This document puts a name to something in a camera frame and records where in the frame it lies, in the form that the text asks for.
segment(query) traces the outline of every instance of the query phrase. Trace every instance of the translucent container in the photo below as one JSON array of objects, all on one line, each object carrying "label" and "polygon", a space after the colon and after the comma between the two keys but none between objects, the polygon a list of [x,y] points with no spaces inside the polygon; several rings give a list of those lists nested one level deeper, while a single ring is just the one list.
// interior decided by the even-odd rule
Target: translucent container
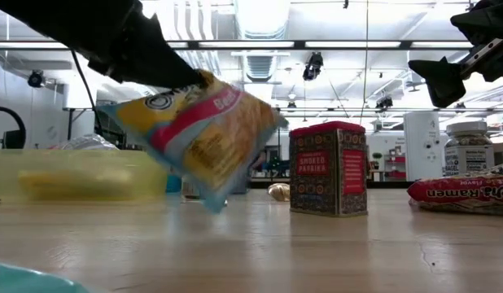
[{"label": "translucent container", "polygon": [[167,173],[142,151],[0,150],[0,198],[163,198]]},{"label": "translucent container", "polygon": [[445,173],[456,176],[494,167],[492,141],[485,136],[487,123],[462,122],[447,126]]}]

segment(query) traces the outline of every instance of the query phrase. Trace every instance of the wooden table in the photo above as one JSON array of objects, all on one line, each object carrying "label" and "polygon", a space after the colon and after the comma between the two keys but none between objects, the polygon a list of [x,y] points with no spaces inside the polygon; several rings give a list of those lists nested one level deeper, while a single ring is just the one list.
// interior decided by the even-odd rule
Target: wooden table
[{"label": "wooden table", "polygon": [[503,217],[290,213],[264,191],[220,215],[198,203],[1,203],[0,261],[115,292],[503,292]]}]

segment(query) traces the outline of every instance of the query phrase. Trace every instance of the ceiling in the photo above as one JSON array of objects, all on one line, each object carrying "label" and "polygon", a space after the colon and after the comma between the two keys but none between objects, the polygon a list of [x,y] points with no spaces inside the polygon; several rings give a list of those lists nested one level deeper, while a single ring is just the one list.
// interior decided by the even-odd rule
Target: ceiling
[{"label": "ceiling", "polygon": [[[256,18],[258,24],[265,24],[275,20],[275,8],[269,8],[271,0],[236,0],[253,1],[247,7],[247,13]],[[193,5],[191,0],[161,0],[142,1],[144,14],[151,17],[154,12],[163,10],[161,5],[173,5],[175,13],[172,23],[166,24],[168,28],[164,35],[169,40],[196,39],[207,37],[202,30],[205,17],[203,7],[210,5],[211,32],[215,39],[238,39],[236,29],[236,7],[232,0],[200,0],[199,6]],[[449,22],[452,15],[460,14],[468,7],[468,1],[420,1],[420,0],[392,0],[370,1],[369,18],[367,18],[367,3],[362,0],[351,0],[348,9],[343,9],[343,1],[315,1],[292,0],[287,10],[287,25],[284,39],[287,40],[422,40],[422,41],[465,41]],[[190,26],[192,9],[199,9],[198,29]],[[0,11],[0,40],[10,41],[36,41],[46,40],[24,24]],[[0,59],[5,56],[0,52]],[[273,75],[269,80],[270,85],[249,85],[251,83],[243,70],[243,57],[234,55],[235,50],[215,51],[218,58],[218,68],[221,79],[235,85],[246,84],[247,90],[267,100],[273,106],[286,107],[290,101],[288,97],[294,94],[295,104],[298,108],[312,107],[362,107],[366,97],[368,107],[374,107],[377,99],[383,94],[391,95],[394,108],[431,108],[431,102],[424,85],[415,86],[415,92],[409,92],[413,87],[405,86],[411,81],[407,61],[409,59],[438,60],[444,56],[451,61],[460,59],[465,51],[443,50],[324,50],[321,54],[324,59],[324,70],[315,81],[304,82],[302,71],[312,51],[310,50],[280,50]],[[46,75],[58,82],[68,83],[76,81],[70,52],[66,51],[8,51],[8,63],[15,69],[44,69]],[[83,67],[86,60],[81,59]],[[125,101],[138,98],[145,92],[145,88],[134,84],[119,85],[108,78],[87,70],[87,78],[95,82],[101,90],[101,98]],[[493,84],[485,83],[481,76],[474,75],[466,83],[468,89],[466,106],[468,108],[503,107],[503,90],[496,91],[488,97],[483,95],[489,90],[503,86],[503,79]],[[388,112],[377,114],[374,112],[363,113],[362,124],[372,127],[375,120],[382,120],[387,128],[399,124],[405,112]],[[291,128],[309,124],[321,123],[325,120],[348,120],[360,122],[360,112],[350,110],[352,118],[344,116],[342,110],[334,112],[310,111],[287,112],[290,117]],[[463,119],[481,119],[487,114],[484,112],[471,112],[463,117],[458,117],[455,112],[441,112],[440,120],[445,120],[445,126],[452,121]]]}]

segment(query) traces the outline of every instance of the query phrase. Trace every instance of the ramen package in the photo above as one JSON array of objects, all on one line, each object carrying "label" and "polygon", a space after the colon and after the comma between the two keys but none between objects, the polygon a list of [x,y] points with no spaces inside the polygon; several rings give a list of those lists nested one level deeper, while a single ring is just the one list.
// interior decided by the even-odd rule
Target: ramen package
[{"label": "ramen package", "polygon": [[410,204],[438,212],[503,215],[503,164],[477,173],[419,180]]},{"label": "ramen package", "polygon": [[205,205],[219,212],[226,196],[278,127],[287,121],[254,96],[212,74],[206,85],[103,106],[149,155],[187,175]]}]

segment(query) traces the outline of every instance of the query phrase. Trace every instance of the small brown object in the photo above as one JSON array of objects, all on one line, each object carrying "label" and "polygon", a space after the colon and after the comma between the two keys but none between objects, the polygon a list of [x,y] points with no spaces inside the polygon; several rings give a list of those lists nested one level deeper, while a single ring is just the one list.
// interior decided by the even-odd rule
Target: small brown object
[{"label": "small brown object", "polygon": [[269,196],[277,201],[290,201],[290,186],[286,183],[275,183],[268,187]]}]

